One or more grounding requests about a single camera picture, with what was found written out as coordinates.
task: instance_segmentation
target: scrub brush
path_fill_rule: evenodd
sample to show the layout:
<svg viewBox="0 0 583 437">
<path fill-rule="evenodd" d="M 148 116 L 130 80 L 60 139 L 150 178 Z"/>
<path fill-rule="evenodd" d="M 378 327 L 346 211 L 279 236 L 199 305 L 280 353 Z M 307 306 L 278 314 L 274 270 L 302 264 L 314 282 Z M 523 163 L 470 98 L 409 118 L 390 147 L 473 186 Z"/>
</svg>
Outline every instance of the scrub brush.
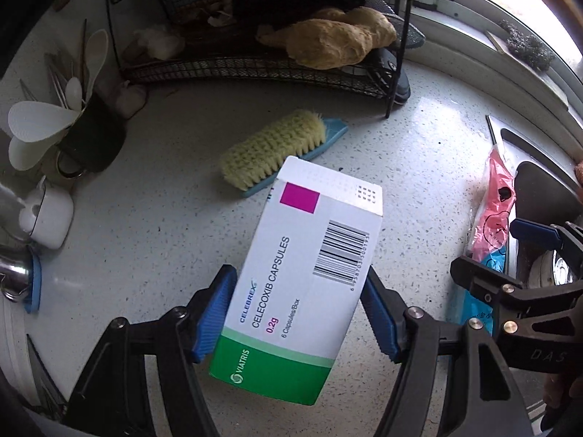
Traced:
<svg viewBox="0 0 583 437">
<path fill-rule="evenodd" d="M 347 130 L 339 119 L 295 110 L 226 151 L 220 159 L 223 177 L 250 197 L 275 180 L 288 156 L 309 161 Z"/>
</svg>

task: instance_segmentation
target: white spoon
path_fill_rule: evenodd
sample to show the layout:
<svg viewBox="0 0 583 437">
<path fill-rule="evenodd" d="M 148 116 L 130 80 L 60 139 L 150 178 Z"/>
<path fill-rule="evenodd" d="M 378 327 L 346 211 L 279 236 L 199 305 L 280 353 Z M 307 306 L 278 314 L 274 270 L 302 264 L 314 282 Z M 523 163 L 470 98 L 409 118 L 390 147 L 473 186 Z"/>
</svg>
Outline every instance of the white spoon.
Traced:
<svg viewBox="0 0 583 437">
<path fill-rule="evenodd" d="M 31 169 L 43 158 L 48 149 L 53 144 L 58 143 L 64 135 L 65 131 L 60 131 L 49 138 L 36 142 L 20 141 L 14 136 L 8 146 L 8 159 L 10 160 L 10 164 L 16 170 Z"/>
<path fill-rule="evenodd" d="M 65 87 L 65 99 L 71 110 L 77 110 L 80 112 L 82 110 L 81 101 L 83 98 L 83 87 L 81 87 L 81 81 L 77 77 L 72 77 L 67 82 Z"/>
<path fill-rule="evenodd" d="M 75 123 L 79 112 L 44 102 L 18 102 L 8 112 L 8 126 L 20 141 L 49 138 Z"/>
<path fill-rule="evenodd" d="M 87 103 L 89 103 L 89 99 L 93 93 L 95 79 L 106 61 L 108 49 L 109 37 L 107 36 L 106 30 L 100 29 L 91 34 L 85 46 L 85 65 L 89 71 L 89 81 L 87 82 L 87 91 L 85 93 L 85 101 Z"/>
</svg>

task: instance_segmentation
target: brush bristles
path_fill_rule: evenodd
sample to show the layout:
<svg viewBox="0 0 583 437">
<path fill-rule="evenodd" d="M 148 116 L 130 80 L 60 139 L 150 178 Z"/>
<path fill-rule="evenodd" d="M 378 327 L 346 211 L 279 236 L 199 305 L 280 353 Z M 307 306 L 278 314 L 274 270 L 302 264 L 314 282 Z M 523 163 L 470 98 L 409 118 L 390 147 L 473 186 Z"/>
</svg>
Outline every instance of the brush bristles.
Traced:
<svg viewBox="0 0 583 437">
<path fill-rule="evenodd" d="M 235 144 L 220 159 L 225 181 L 247 190 L 277 172 L 288 156 L 301 156 L 326 141 L 320 115 L 295 110 Z"/>
</svg>

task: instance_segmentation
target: white and green medicine box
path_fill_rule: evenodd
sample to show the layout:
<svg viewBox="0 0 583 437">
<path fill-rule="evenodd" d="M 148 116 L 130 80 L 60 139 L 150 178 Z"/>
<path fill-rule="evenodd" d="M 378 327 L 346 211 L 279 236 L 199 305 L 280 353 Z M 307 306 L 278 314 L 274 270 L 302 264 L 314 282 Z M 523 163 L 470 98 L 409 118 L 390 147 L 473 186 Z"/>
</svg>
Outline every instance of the white and green medicine box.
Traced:
<svg viewBox="0 0 583 437">
<path fill-rule="evenodd" d="M 354 314 L 382 220 L 381 187 L 287 158 L 241 270 L 211 375 L 314 404 Z"/>
</svg>

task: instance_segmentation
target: magenta square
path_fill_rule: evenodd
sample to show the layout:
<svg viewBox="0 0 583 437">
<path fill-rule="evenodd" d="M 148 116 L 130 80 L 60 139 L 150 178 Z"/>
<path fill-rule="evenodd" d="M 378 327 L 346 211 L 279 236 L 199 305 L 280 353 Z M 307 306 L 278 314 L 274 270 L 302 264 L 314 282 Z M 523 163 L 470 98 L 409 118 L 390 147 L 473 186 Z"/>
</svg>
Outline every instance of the magenta square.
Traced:
<svg viewBox="0 0 583 437">
<path fill-rule="evenodd" d="M 316 210 L 319 196 L 319 192 L 288 182 L 283 189 L 282 198 L 279 200 L 279 203 L 313 214 L 314 210 Z"/>
</svg>

